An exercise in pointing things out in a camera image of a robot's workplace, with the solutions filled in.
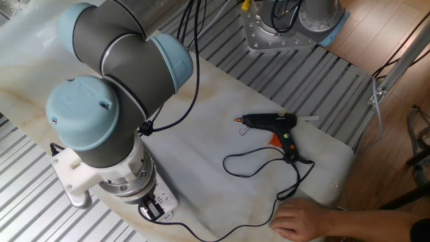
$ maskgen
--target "black cable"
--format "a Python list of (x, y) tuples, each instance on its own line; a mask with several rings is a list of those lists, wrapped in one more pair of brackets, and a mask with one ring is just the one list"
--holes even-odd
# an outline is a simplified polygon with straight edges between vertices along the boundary
[[(197, 37), (200, 35), (200, 33), (202, 32), (203, 27), (204, 27), (204, 21), (205, 21), (205, 19), (206, 19), (206, 7), (207, 7), (207, 6), (208, 6), (208, 0), (204, 0), (203, 21), (202, 21), (202, 26), (200, 26), (200, 30), (199, 30), (199, 32), (197, 33)], [(189, 43), (189, 45), (188, 45), (188, 47), (187, 47), (187, 50), (189, 50), (189, 49), (191, 48), (191, 46), (192, 46), (192, 44), (194, 43), (194, 41), (196, 41), (196, 39), (195, 39), (195, 38), (191, 41), (191, 43)]]
[(60, 152), (58, 152), (57, 150), (56, 150), (56, 148), (58, 148), (58, 149), (60, 149), (60, 150), (64, 150), (65, 148), (64, 147), (61, 147), (61, 146), (59, 146), (58, 144), (56, 144), (56, 143), (50, 143), (49, 144), (49, 147), (51, 148), (51, 153), (52, 153), (52, 156), (55, 156), (55, 155), (57, 155), (57, 154), (59, 154)]
[[(178, 34), (177, 34), (178, 38), (180, 36), (181, 26), (183, 25), (183, 19), (185, 19), (185, 15), (189, 15), (188, 13), (192, 9), (193, 4), (190, 4), (191, 2), (194, 4), (194, 0), (190, 0), (188, 2), (188, 5), (187, 5), (187, 7), (186, 7), (186, 9), (185, 9), (185, 11), (183, 13), (183, 15), (182, 15), (181, 23), (179, 24), (179, 29), (178, 29)], [(198, 13), (199, 13), (199, 10), (200, 10), (200, 4), (201, 3), (202, 3), (202, 0), (198, 0), (197, 7), (196, 7), (196, 14), (194, 16), (194, 26), (198, 26)], [(184, 27), (184, 32), (183, 33), (186, 32), (186, 26), (187, 25), (188, 25), (188, 21), (186, 21), (186, 23), (185, 23), (185, 27)], [(197, 38), (198, 38), (197, 28), (194, 28), (194, 39), (197, 40)], [(194, 48), (195, 48), (195, 52), (196, 52), (196, 72), (197, 72), (196, 73), (197, 74), (197, 76), (196, 76), (196, 79), (197, 79), (196, 80), (196, 92), (194, 93), (193, 100), (191, 101), (191, 104), (189, 105), (188, 110), (176, 122), (174, 122), (172, 124), (169, 124), (169, 125), (166, 125), (166, 126), (161, 127), (161, 128), (153, 128), (153, 124), (154, 124), (153, 121), (154, 120), (153, 121), (149, 120), (149, 121), (143, 123), (142, 126), (140, 126), (139, 129), (138, 129), (138, 132), (140, 133), (140, 136), (142, 136), (142, 135), (149, 136), (153, 132), (160, 132), (160, 131), (163, 131), (163, 130), (166, 130), (168, 128), (172, 128), (172, 127), (178, 125), (180, 122), (182, 122), (188, 116), (188, 114), (193, 109), (194, 104), (196, 104), (197, 96), (198, 96), (198, 93), (199, 93), (199, 87), (200, 87), (200, 60), (199, 60), (199, 49), (198, 49), (198, 42), (197, 41), (194, 41)], [(162, 108), (162, 106), (159, 108), (159, 111), (157, 112), (157, 114), (156, 114), (155, 117), (158, 116), (159, 112), (161, 111), (161, 108)]]
[[(428, 127), (422, 129), (422, 131), (420, 131), (418, 138), (415, 135), (414, 128), (413, 128), (413, 120), (415, 115), (417, 114), (420, 114), (421, 117), (424, 119), (424, 121), (426, 121), (427, 125), (429, 125)], [(408, 115), (407, 124), (408, 124), (408, 134), (411, 138), (412, 150), (413, 150), (414, 156), (418, 154), (419, 148), (430, 149), (429, 144), (427, 144), (423, 138), (426, 134), (430, 132), (430, 117), (428, 117), (423, 111), (421, 111), (421, 109), (418, 106), (414, 106), (410, 114)], [(425, 157), (415, 165), (415, 179), (420, 186), (423, 186), (429, 182), (429, 180), (427, 179), (424, 173), (424, 167), (428, 166), (429, 164), (430, 164), (430, 157)]]
[(383, 65), (382, 67), (380, 67), (378, 70), (376, 70), (374, 72), (374, 74), (372, 75), (373, 77), (378, 78), (378, 75), (385, 69), (385, 67), (392, 65), (394, 63), (396, 63), (398, 61), (392, 61), (391, 60), (396, 56), (396, 54), (403, 48), (403, 46), (408, 42), (408, 40), (412, 37), (412, 35), (418, 30), (419, 26), (421, 24), (423, 24), (423, 22), (430, 16), (430, 11), (423, 17), (423, 19), (415, 26), (415, 28), (412, 30), (412, 32), (408, 35), (408, 37), (406, 37), (406, 39), (403, 41), (403, 43), (398, 47), (398, 49), (396, 50), (396, 52), (394, 52), (394, 54), (387, 60), (387, 62), (385, 63), (385, 65)]
[[(267, 161), (266, 163), (264, 163), (256, 172), (254, 172), (253, 174), (251, 174), (251, 175), (241, 175), (241, 174), (236, 174), (236, 173), (233, 173), (233, 172), (231, 172), (231, 171), (229, 171), (229, 170), (227, 170), (227, 168), (226, 168), (226, 166), (225, 166), (225, 162), (226, 162), (226, 160), (228, 159), (228, 158), (231, 158), (231, 157), (242, 157), (242, 156), (244, 156), (244, 155), (249, 155), (249, 154), (251, 154), (251, 153), (255, 153), (255, 152), (257, 152), (257, 151), (261, 151), (261, 150), (264, 150), (264, 149), (274, 149), (274, 150), (276, 150), (276, 151), (278, 151), (279, 153), (281, 153), (283, 156), (284, 156), (284, 158), (277, 158), (277, 159), (272, 159), (272, 160), (270, 160), (270, 161)], [(264, 223), (262, 223), (262, 224), (260, 224), (260, 225), (240, 225), (240, 226), (237, 226), (237, 227), (235, 227), (234, 229), (232, 229), (230, 232), (228, 232), (227, 234), (225, 234), (225, 236), (223, 236), (223, 237), (221, 237), (220, 239), (218, 239), (218, 240), (215, 240), (215, 241), (213, 241), (213, 242), (219, 242), (219, 241), (221, 241), (221, 240), (223, 240), (223, 239), (225, 239), (225, 238), (227, 238), (229, 235), (231, 235), (233, 232), (235, 232), (237, 229), (239, 229), (239, 228), (241, 228), (241, 227), (261, 227), (261, 226), (263, 226), (263, 225), (266, 225), (270, 220), (271, 220), (271, 218), (272, 218), (272, 216), (273, 216), (273, 213), (275, 212), (275, 206), (276, 206), (276, 202), (277, 201), (283, 201), (283, 200), (285, 200), (285, 199), (287, 199), (287, 198), (289, 198), (289, 197), (291, 197), (291, 196), (293, 196), (294, 195), (294, 193), (296, 192), (296, 190), (298, 189), (298, 186), (300, 185), (300, 183), (301, 182), (303, 182), (303, 180), (304, 179), (306, 179), (307, 177), (308, 177), (308, 175), (309, 175), (309, 173), (314, 169), (314, 166), (315, 166), (315, 162), (314, 161), (307, 161), (307, 160), (304, 160), (304, 159), (299, 159), (298, 161), (299, 162), (301, 162), (301, 163), (303, 163), (303, 164), (311, 164), (311, 167), (309, 168), (309, 170), (306, 172), (306, 174), (302, 177), (302, 178), (300, 178), (300, 172), (298, 171), (298, 168), (297, 168), (297, 166), (296, 166), (296, 164), (294, 163), (294, 162), (291, 162), (291, 161), (289, 161), (288, 159), (286, 159), (286, 157), (285, 157), (285, 154), (284, 154), (284, 152), (282, 152), (282, 151), (280, 151), (279, 149), (276, 149), (276, 148), (273, 148), (273, 147), (263, 147), (263, 148), (258, 148), (258, 149), (255, 149), (255, 150), (252, 150), (252, 151), (248, 151), (248, 152), (245, 152), (245, 153), (241, 153), (241, 154), (234, 154), (234, 155), (228, 155), (228, 156), (226, 156), (225, 158), (224, 158), (224, 160), (222, 161), (222, 166), (223, 166), (223, 168), (224, 168), (224, 170), (228, 173), (228, 174), (230, 174), (230, 175), (233, 175), (233, 176), (235, 176), (235, 177), (245, 177), (245, 178), (249, 178), (249, 177), (253, 177), (254, 175), (256, 175), (257, 173), (259, 173), (267, 164), (269, 164), (269, 163), (271, 163), (271, 162), (273, 162), (273, 161), (285, 161), (287, 164), (290, 164), (293, 168), (294, 168), (294, 171), (296, 171), (296, 173), (297, 173), (297, 180), (296, 180), (296, 183), (294, 184), (294, 185), (292, 185), (292, 186), (290, 186), (290, 187), (288, 187), (287, 189), (284, 189), (284, 190), (282, 190), (282, 191), (280, 191), (280, 192), (278, 192), (277, 194), (276, 194), (276, 199), (275, 199), (275, 202), (273, 203), (273, 207), (272, 207), (272, 209), (271, 209), (271, 213), (270, 213), (270, 216), (269, 216), (269, 218), (264, 222)], [(203, 240), (203, 239), (201, 239), (201, 238), (199, 238), (187, 225), (185, 225), (185, 224), (183, 224), (183, 223), (162, 223), (162, 222), (157, 222), (157, 221), (152, 221), (152, 220), (150, 220), (149, 218), (147, 218), (145, 215), (143, 215), (143, 213), (142, 213), (142, 210), (141, 210), (141, 208), (142, 208), (142, 205), (141, 204), (139, 204), (139, 206), (138, 206), (138, 211), (139, 211), (139, 214), (141, 215), (141, 217), (143, 218), (143, 219), (145, 219), (146, 221), (148, 221), (148, 222), (150, 222), (150, 223), (154, 223), (154, 224), (156, 224), (156, 225), (180, 225), (180, 226), (183, 226), (184, 228), (186, 228), (197, 240), (199, 240), (199, 241), (201, 241), (201, 242), (208, 242), (208, 241), (205, 241), (205, 240)]]
[[(202, 0), (198, 0), (197, 1), (197, 7), (196, 7), (196, 15), (194, 16), (194, 26), (198, 26), (198, 14), (199, 14), (199, 9), (200, 9), (200, 3), (202, 2)], [(194, 28), (194, 38), (197, 40), (197, 36), (198, 36), (198, 31), (197, 28)], [(198, 46), (198, 41), (194, 41), (194, 49), (196, 52), (196, 92), (194, 93), (194, 97), (193, 100), (191, 101), (191, 104), (188, 107), (187, 112), (180, 118), (178, 119), (178, 121), (166, 125), (164, 127), (161, 128), (154, 128), (153, 132), (160, 132), (163, 130), (166, 130), (168, 128), (174, 127), (177, 124), (179, 124), (180, 122), (182, 122), (187, 116), (188, 114), (191, 112), (191, 110), (194, 107), (194, 104), (196, 104), (196, 100), (197, 100), (197, 96), (199, 93), (199, 87), (200, 87), (200, 60), (199, 60), (199, 46)]]
[(293, 9), (296, 9), (295, 11), (294, 11), (294, 13), (293, 13), (293, 16), (292, 16), (292, 20), (291, 20), (291, 24), (285, 29), (285, 30), (280, 30), (280, 29), (278, 29), (277, 27), (276, 27), (276, 25), (275, 25), (275, 21), (274, 21), (274, 19), (275, 19), (275, 9), (276, 9), (276, 5), (277, 5), (277, 3), (279, 2), (280, 0), (275, 0), (275, 3), (273, 4), (273, 7), (271, 8), (271, 13), (270, 13), (270, 22), (271, 22), (271, 24), (272, 24), (272, 26), (273, 26), (273, 28), (274, 28), (274, 30), (277, 32), (277, 33), (280, 33), (280, 34), (285, 34), (286, 32), (289, 32), (292, 28), (293, 28), (293, 25), (296, 23), (296, 20), (297, 20), (297, 17), (298, 17), (298, 13), (300, 12), (300, 7), (302, 6), (302, 2), (303, 2), (303, 0), (299, 0), (299, 2), (294, 6), (294, 7), (292, 7), (291, 8), (291, 11), (293, 10)]
[[(272, 216), (273, 216), (273, 213), (275, 212), (275, 206), (276, 206), (276, 202), (277, 202), (277, 199), (275, 199), (275, 202), (273, 203), (273, 207), (272, 207), (272, 209), (271, 209), (271, 214), (270, 214), (270, 217), (264, 222), (264, 223), (262, 223), (262, 224), (260, 224), (260, 225), (241, 225), (241, 226), (237, 226), (236, 228), (234, 228), (232, 231), (230, 231), (230, 232), (228, 232), (225, 236), (223, 236), (221, 239), (217, 239), (217, 240), (215, 240), (215, 241), (212, 241), (212, 242), (219, 242), (219, 241), (221, 241), (221, 240), (223, 240), (223, 239), (225, 239), (225, 238), (227, 238), (229, 235), (231, 235), (233, 232), (235, 232), (237, 229), (239, 229), (239, 228), (242, 228), (242, 227), (261, 227), (261, 226), (263, 226), (263, 225), (266, 225), (270, 220), (271, 220), (271, 218), (272, 218)], [(141, 205), (139, 205), (138, 206), (138, 211), (139, 211), (139, 214), (141, 215), (141, 217), (144, 219), (144, 220), (146, 220), (146, 221), (148, 221), (148, 222), (151, 222), (151, 223), (153, 223), (153, 224), (156, 224), (156, 225), (180, 225), (180, 226), (183, 226), (184, 228), (186, 228), (187, 230), (188, 230), (188, 232), (189, 233), (191, 233), (197, 240), (199, 240), (199, 241), (201, 241), (201, 242), (209, 242), (209, 241), (205, 241), (205, 240), (203, 240), (203, 239), (201, 239), (201, 238), (199, 238), (187, 225), (185, 225), (185, 224), (183, 224), (183, 223), (162, 223), (162, 222), (157, 222), (157, 221), (152, 221), (152, 220), (149, 220), (149, 218), (147, 218), (147, 217), (145, 217), (145, 215), (143, 215), (143, 213), (142, 213), (142, 211), (141, 211), (141, 208), (142, 208), (142, 206)]]
[(187, 4), (187, 7), (185, 8), (185, 10), (183, 11), (183, 14), (182, 14), (182, 18), (181, 18), (181, 21), (180, 21), (180, 23), (179, 23), (179, 27), (178, 27), (178, 29), (177, 29), (177, 33), (176, 33), (176, 39), (178, 39), (179, 40), (179, 38), (181, 37), (181, 29), (182, 29), (182, 25), (183, 25), (183, 21), (184, 21), (184, 19), (185, 19), (185, 17), (186, 17), (186, 15), (187, 15), (187, 12), (188, 12), (188, 9), (190, 8), (190, 9), (192, 9), (192, 5), (190, 5), (191, 4), (191, 1), (189, 1), (188, 2), (188, 4)]
[(182, 44), (185, 42), (185, 36), (187, 34), (187, 27), (188, 27), (188, 22), (189, 22), (189, 16), (191, 15), (192, 6), (194, 5), (194, 0), (190, 0), (190, 1), (191, 1), (191, 7), (188, 10), (187, 18), (185, 19), (185, 26), (183, 27), (183, 33), (182, 33), (182, 39), (181, 39), (181, 43)]

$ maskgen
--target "finger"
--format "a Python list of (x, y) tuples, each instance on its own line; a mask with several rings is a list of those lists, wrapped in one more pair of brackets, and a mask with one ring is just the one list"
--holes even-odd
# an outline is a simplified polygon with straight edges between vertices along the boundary
[(297, 210), (295, 208), (278, 208), (275, 213), (275, 218), (279, 217), (296, 217)]
[(297, 229), (299, 228), (299, 222), (297, 218), (275, 218), (269, 225), (270, 229), (273, 228), (285, 228), (285, 229)]
[(291, 241), (299, 241), (299, 234), (297, 234), (296, 231), (291, 229), (284, 229), (284, 228), (275, 228), (273, 229), (276, 233), (281, 235), (284, 239), (288, 239)]

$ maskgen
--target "glue gun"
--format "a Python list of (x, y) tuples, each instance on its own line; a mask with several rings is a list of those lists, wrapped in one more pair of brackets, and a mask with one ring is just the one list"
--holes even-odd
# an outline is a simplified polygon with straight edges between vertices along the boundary
[(295, 114), (248, 114), (234, 121), (241, 122), (249, 128), (267, 130), (276, 134), (279, 139), (286, 158), (297, 161), (298, 149), (291, 135), (291, 129), (297, 125)]

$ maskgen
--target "metal bracket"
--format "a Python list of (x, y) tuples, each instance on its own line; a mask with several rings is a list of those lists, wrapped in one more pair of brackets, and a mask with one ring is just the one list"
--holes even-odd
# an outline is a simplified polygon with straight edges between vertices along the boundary
[[(376, 95), (378, 98), (378, 103), (381, 104), (382, 100), (384, 100), (385, 96), (387, 95), (387, 91), (384, 91), (382, 89), (377, 89), (376, 90)], [(375, 106), (375, 97), (372, 95), (372, 97), (370, 98), (369, 102), (370, 105)]]
[(308, 50), (315, 47), (315, 41), (294, 30), (290, 30), (286, 34), (278, 34), (266, 26), (259, 16), (262, 4), (262, 2), (258, 2), (258, 4), (253, 2), (248, 10), (241, 10), (243, 26), (251, 52)]

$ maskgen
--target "marble surface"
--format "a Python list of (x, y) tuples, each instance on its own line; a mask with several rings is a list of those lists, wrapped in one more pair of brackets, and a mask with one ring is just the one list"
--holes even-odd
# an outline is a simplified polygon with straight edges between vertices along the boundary
[[(77, 1), (33, 0), (32, 11), (17, 16), (0, 31), (0, 112), (40, 145), (60, 141), (45, 117), (49, 93), (61, 81), (77, 75), (95, 75), (62, 47), (56, 35), (59, 13)], [(181, 221), (201, 238), (215, 240), (233, 227), (267, 220), (275, 194), (295, 182), (294, 170), (285, 163), (268, 165), (253, 178), (237, 178), (222, 169), (222, 159), (232, 153), (264, 147), (269, 132), (250, 130), (232, 119), (257, 112), (285, 110), (236, 79), (201, 60), (201, 87), (196, 106), (175, 128), (145, 137), (144, 143), (157, 162), (157, 169), (179, 200), (170, 220)], [(173, 96), (155, 122), (156, 127), (176, 121), (189, 106), (196, 83), (193, 77)], [(300, 185), (295, 197), (309, 197), (332, 206), (339, 197), (353, 161), (352, 150), (343, 143), (300, 120), (293, 129), (298, 148), (316, 167)], [(251, 173), (262, 162), (277, 157), (261, 152), (232, 160), (228, 168)], [(298, 165), (300, 173), (307, 165)], [(153, 225), (99, 187), (96, 196), (149, 241), (196, 241), (184, 228)], [(225, 241), (285, 241), (267, 226), (242, 228)]]

